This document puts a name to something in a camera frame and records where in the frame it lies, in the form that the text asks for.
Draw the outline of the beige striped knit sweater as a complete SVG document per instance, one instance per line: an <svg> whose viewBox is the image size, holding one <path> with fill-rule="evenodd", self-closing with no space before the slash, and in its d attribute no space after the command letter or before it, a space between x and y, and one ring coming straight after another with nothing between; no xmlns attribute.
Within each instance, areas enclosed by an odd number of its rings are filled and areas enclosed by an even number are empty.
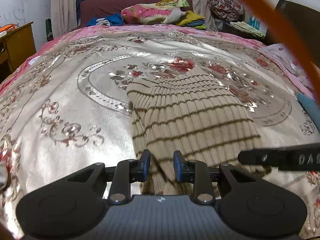
<svg viewBox="0 0 320 240"><path fill-rule="evenodd" d="M175 178L173 156L209 167L238 166L238 154L262 148L257 125L240 100L200 67L171 79L141 77L127 88L135 153L151 154L146 194L187 194Z"/></svg>

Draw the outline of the blue folded garment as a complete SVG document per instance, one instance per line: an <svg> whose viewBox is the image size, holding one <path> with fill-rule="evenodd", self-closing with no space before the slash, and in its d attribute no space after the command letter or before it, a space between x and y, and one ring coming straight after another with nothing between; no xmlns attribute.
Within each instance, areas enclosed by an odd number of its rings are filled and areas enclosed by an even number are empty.
<svg viewBox="0 0 320 240"><path fill-rule="evenodd" d="M320 110L317 102L302 93L297 94L297 100L308 113L313 123L316 125L318 131L320 129Z"/></svg>

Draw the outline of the grey small cloth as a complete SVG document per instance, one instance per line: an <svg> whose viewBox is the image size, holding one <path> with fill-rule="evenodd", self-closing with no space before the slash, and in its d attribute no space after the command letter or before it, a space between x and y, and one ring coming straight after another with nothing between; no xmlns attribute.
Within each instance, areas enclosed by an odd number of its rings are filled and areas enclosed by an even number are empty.
<svg viewBox="0 0 320 240"><path fill-rule="evenodd" d="M0 191L3 191L7 187L8 183L8 170L4 161L0 162Z"/></svg>

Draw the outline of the floral satin bedspread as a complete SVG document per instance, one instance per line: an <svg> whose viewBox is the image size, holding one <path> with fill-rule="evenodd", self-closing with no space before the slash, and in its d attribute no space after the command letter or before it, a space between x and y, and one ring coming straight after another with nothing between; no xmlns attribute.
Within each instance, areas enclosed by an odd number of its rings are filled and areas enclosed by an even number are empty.
<svg viewBox="0 0 320 240"><path fill-rule="evenodd" d="M27 193L90 164L135 153L128 86L195 67L232 92L262 147L319 142L319 131L281 67L260 42L173 25L87 27L47 43L1 84L1 225L19 239L15 209Z"/></svg>

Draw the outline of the polka dot pink pillow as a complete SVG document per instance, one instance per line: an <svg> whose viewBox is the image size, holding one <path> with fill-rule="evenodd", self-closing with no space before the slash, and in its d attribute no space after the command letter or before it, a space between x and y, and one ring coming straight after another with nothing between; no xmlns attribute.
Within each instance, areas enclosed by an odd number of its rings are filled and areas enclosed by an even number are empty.
<svg viewBox="0 0 320 240"><path fill-rule="evenodd" d="M295 86L302 89L304 94L312 97L313 87L310 79L307 77L303 67L284 44L273 44L260 48L259 51L278 64Z"/></svg>

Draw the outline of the stack of papers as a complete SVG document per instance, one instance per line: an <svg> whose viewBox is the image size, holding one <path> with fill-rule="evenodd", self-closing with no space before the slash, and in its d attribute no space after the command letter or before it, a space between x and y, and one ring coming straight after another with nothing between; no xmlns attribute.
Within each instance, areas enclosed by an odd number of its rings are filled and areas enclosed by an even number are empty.
<svg viewBox="0 0 320 240"><path fill-rule="evenodd" d="M246 22L229 22L229 25L237 30L244 31L246 33L252 34L253 36L264 38L265 35L262 34L258 29L255 29Z"/></svg>

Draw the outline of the dark wooden headboard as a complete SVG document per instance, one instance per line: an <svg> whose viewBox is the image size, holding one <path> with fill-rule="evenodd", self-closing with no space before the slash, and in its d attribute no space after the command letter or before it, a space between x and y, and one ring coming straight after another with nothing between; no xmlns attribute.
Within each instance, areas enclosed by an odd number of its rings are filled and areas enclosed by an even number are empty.
<svg viewBox="0 0 320 240"><path fill-rule="evenodd" d="M279 0L275 11L281 12L296 28L310 50L313 63L319 66L319 11L287 0Z"/></svg>

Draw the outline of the dark floral bundle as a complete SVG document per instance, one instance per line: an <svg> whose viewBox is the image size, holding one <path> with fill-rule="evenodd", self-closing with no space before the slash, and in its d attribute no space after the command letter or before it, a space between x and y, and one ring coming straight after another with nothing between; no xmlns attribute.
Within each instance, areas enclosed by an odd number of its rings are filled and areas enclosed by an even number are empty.
<svg viewBox="0 0 320 240"><path fill-rule="evenodd" d="M224 21L237 21L245 14L245 9L236 0L208 0L211 12Z"/></svg>

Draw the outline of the yellow folded blanket stack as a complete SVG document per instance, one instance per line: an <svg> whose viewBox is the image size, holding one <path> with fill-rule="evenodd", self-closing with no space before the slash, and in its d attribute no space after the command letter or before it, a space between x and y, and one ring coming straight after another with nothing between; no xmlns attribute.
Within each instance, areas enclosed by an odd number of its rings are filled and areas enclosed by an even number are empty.
<svg viewBox="0 0 320 240"><path fill-rule="evenodd" d="M180 19L174 23L174 25L180 26L180 27L189 27L199 30L206 30L205 25L205 17L196 14L195 12L188 10L183 11L183 15L180 17Z"/></svg>

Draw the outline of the wooden bedside desk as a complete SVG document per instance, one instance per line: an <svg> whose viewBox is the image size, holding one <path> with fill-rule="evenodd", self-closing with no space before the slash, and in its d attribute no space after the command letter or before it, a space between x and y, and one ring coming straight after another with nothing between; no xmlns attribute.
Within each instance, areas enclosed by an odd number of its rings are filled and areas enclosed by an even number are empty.
<svg viewBox="0 0 320 240"><path fill-rule="evenodd" d="M29 22L1 37L1 82L36 53L32 24Z"/></svg>

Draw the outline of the blue crumpled cloth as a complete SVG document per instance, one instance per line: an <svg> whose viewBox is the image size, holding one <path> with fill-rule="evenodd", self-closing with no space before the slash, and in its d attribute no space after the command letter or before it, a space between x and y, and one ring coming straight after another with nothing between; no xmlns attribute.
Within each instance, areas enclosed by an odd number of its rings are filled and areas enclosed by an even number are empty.
<svg viewBox="0 0 320 240"><path fill-rule="evenodd" d="M87 24L87 27L95 26L95 25L102 25L102 26L119 26L124 23L124 19L121 17L120 14L113 14L103 18L92 18Z"/></svg>

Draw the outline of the beige left curtain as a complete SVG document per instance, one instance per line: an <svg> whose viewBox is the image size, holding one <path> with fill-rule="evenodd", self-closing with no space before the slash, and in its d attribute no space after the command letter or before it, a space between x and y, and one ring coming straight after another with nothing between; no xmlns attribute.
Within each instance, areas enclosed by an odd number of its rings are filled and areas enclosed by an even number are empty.
<svg viewBox="0 0 320 240"><path fill-rule="evenodd" d="M50 0L50 19L53 38L76 28L76 0Z"/></svg>

